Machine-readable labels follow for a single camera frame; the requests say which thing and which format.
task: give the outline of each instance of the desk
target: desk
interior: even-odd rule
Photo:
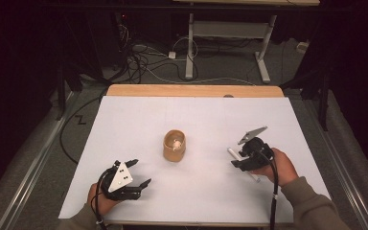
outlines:
[[[238,98],[222,97],[227,94]],[[247,94],[262,94],[264,98],[247,98]],[[268,130],[259,137],[287,152],[314,190],[329,196],[289,100],[278,87],[112,85],[103,97],[59,217],[77,213],[90,185],[115,160],[139,159],[130,170],[133,183],[148,178],[151,183],[140,199],[118,204],[106,221],[268,226],[272,183],[265,177],[256,183],[234,168],[226,151],[227,147],[240,150],[237,143],[244,133],[261,126],[268,126]],[[162,154],[163,137],[174,128],[187,138],[179,163],[165,160]],[[282,194],[276,222],[292,223],[292,207]]]
[[[318,6],[319,0],[174,0],[177,2],[194,3],[225,3],[225,4],[246,4],[246,5],[272,5],[272,6]],[[255,53],[255,59],[264,83],[270,83],[270,76],[265,67],[265,51],[273,32],[274,23],[277,15],[271,15],[268,23],[249,23],[249,22],[214,22],[214,21],[195,21],[194,14],[190,13],[188,29],[188,52],[186,62],[185,78],[193,78],[194,36],[220,36],[220,37],[240,37],[240,38],[262,38],[262,50]]]

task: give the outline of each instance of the metal rail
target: metal rail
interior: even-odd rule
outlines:
[[[334,146],[334,143],[327,132],[322,129],[322,126],[315,119],[317,116],[315,107],[312,101],[306,101],[306,108],[315,123],[318,132],[321,134],[324,139],[327,148],[329,150],[330,162],[333,164],[335,168],[336,175],[345,191],[346,197],[348,197],[352,208],[357,216],[358,221],[363,229],[368,230],[368,207],[363,201],[363,197],[355,185],[355,182],[352,180],[352,177],[349,175],[342,159],[339,157],[339,154]]]
[[[65,120],[71,114],[71,110],[73,109],[74,104],[77,101],[78,95],[79,93],[70,93],[67,99],[69,106],[67,106],[64,116],[62,116],[62,118],[57,121],[52,133],[48,137],[41,151],[35,157],[32,165],[28,169],[28,172],[20,183],[20,186],[14,194],[11,203],[4,213],[4,216],[0,220],[0,229],[13,229],[14,225],[16,224],[16,221],[19,218],[20,213],[22,212],[23,207],[26,204],[26,201],[28,200],[33,188],[35,187],[35,183],[37,182],[40,173],[50,156],[51,146],[56,140],[58,132],[61,130],[62,126],[64,126]]]

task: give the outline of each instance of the cup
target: cup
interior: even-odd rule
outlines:
[[[185,135],[180,130],[170,130],[163,141],[163,155],[168,161],[179,162],[185,152],[186,140]]]

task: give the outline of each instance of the gray sleeve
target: gray sleeve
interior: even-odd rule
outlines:
[[[97,218],[89,207],[84,204],[82,209],[73,217],[62,219],[57,230],[94,230]]]
[[[349,229],[340,219],[334,203],[326,196],[317,194],[304,176],[283,187],[282,193],[294,209],[297,229]]]

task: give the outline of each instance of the wooden table edge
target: wooden table edge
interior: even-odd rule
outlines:
[[[272,85],[112,84],[106,96],[284,98]]]

